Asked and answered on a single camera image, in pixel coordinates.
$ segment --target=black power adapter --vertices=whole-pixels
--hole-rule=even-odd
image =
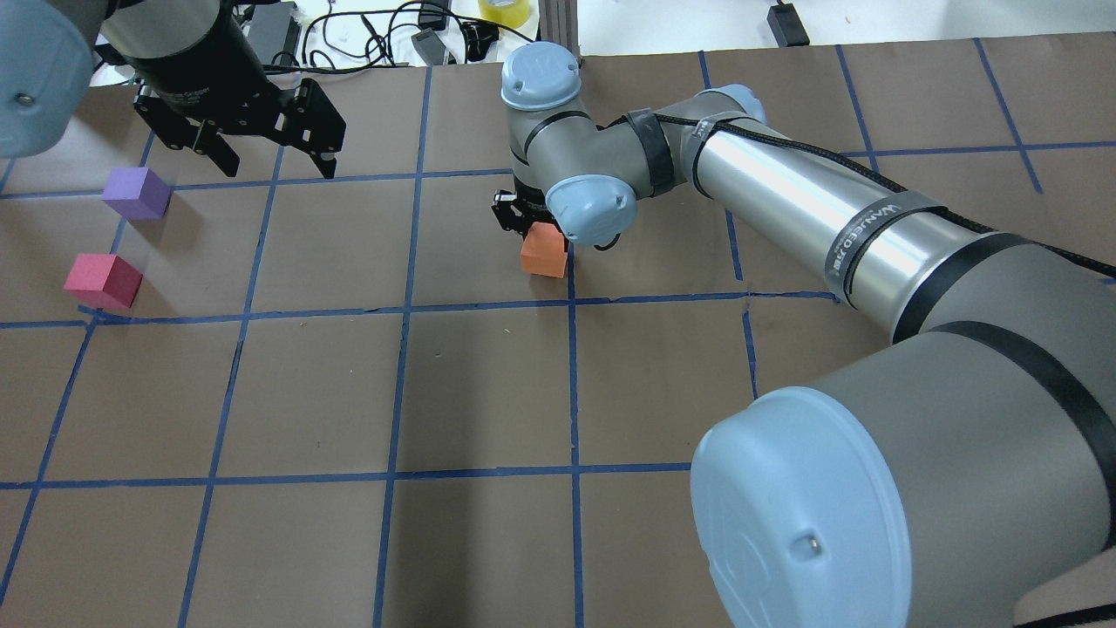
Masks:
[[[798,18],[793,4],[783,4],[782,0],[779,0],[779,4],[768,10],[768,25],[780,48],[810,45],[810,37],[806,35],[806,28],[802,27],[802,20]]]

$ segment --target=robotic arm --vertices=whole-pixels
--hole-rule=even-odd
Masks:
[[[506,229],[604,244],[637,199],[689,181],[893,336],[699,445],[694,519],[738,628],[1002,628],[1116,543],[1116,293],[1065,257],[1112,267],[790,141],[745,87],[607,128],[579,89],[559,46],[508,58]]]
[[[229,176],[224,135],[262,135],[307,153],[331,178],[345,120],[304,78],[281,90],[232,17],[230,0],[0,0],[0,156],[58,142],[89,83],[100,31],[144,79],[136,113],[171,149],[205,155]]]

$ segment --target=red cube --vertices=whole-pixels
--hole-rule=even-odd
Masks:
[[[141,280],[143,273],[118,254],[83,252],[66,278],[66,291],[90,307],[127,309]]]

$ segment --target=light blue joint cap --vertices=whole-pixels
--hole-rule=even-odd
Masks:
[[[89,87],[89,46],[44,0],[0,0],[0,157],[41,153]]]
[[[580,91],[577,58],[557,44],[528,44],[503,61],[500,96],[513,109],[550,109],[573,100]]]
[[[754,117],[756,119],[767,124],[767,112],[763,110],[763,103],[756,97],[752,90],[743,85],[733,83],[732,85],[725,85],[724,87],[714,87],[713,89],[705,89],[702,94],[708,94],[714,91],[716,94],[724,94],[725,96],[732,98],[740,105],[741,110],[748,115]]]
[[[911,541],[864,426],[785,388],[721,422],[690,472],[698,537],[737,628],[903,628]]]
[[[575,244],[607,244],[635,221],[635,191],[607,174],[579,174],[547,192],[547,209]]]

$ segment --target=block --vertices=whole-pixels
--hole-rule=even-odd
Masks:
[[[171,186],[150,167],[114,167],[100,200],[127,220],[158,220],[171,202]]]
[[[566,236],[549,222],[536,222],[519,251],[523,271],[561,278],[566,276]]]
[[[66,277],[66,291],[90,307],[127,309],[140,290],[143,273],[118,254],[83,252]]]

